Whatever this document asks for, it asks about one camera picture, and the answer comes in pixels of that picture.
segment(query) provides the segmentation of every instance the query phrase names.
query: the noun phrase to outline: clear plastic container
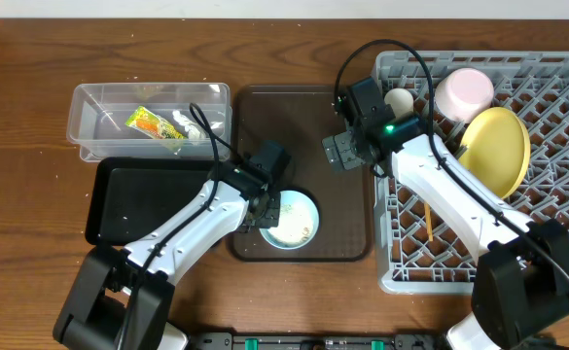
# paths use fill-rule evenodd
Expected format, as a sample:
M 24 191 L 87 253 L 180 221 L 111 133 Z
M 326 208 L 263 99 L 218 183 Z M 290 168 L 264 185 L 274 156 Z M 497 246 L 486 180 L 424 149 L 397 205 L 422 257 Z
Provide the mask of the clear plastic container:
M 231 139 L 230 88 L 221 83 L 127 83 L 79 85 L 72 98 L 68 141 L 81 145 L 81 159 L 101 161 L 106 157 L 212 159 L 210 139 L 155 140 L 125 125 L 144 106 L 183 132 L 174 111 L 193 121 L 189 103 L 202 109 L 215 134 Z M 220 159 L 230 151 L 217 144 Z

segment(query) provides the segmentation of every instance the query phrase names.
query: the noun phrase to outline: black mount bracket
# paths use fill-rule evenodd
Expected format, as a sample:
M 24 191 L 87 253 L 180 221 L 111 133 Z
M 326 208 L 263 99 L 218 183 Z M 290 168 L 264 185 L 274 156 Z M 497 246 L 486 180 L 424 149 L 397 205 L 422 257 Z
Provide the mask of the black mount bracket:
M 115 349 L 124 305 L 105 296 L 131 286 L 137 269 L 126 255 L 110 246 L 96 246 L 83 261 L 53 328 L 53 338 L 69 349 Z M 148 275 L 135 301 L 135 317 L 125 349 L 156 349 L 163 335 L 174 286 L 166 276 Z
M 552 219 L 530 223 L 527 235 L 569 274 L 569 232 Z M 517 257 L 528 262 L 522 269 Z M 529 336 L 569 315 L 569 284 L 522 238 L 492 242 L 479 258 L 472 309 L 487 336 L 514 349 Z

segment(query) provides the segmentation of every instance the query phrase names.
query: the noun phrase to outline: black tray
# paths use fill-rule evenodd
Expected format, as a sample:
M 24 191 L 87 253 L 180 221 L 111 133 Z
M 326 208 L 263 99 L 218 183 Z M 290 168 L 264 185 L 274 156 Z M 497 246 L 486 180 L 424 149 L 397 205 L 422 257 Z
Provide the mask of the black tray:
M 98 164 L 86 240 L 125 245 L 157 229 L 194 199 L 212 161 L 108 157 Z

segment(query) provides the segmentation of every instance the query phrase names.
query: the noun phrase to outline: green connector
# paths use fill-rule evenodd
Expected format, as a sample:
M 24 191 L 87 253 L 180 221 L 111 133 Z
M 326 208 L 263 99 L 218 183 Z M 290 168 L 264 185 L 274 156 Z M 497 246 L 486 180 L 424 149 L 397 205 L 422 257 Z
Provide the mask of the green connector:
M 371 342 L 371 350 L 383 350 L 383 341 L 373 340 Z
M 245 350 L 258 350 L 258 339 L 245 339 Z

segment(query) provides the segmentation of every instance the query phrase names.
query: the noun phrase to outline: white wall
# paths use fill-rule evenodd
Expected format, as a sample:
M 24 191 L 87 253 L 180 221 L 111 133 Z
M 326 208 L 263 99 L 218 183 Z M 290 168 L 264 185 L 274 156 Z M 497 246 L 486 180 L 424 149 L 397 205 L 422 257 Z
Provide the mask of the white wall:
M 0 0 L 0 18 L 569 19 L 569 0 Z

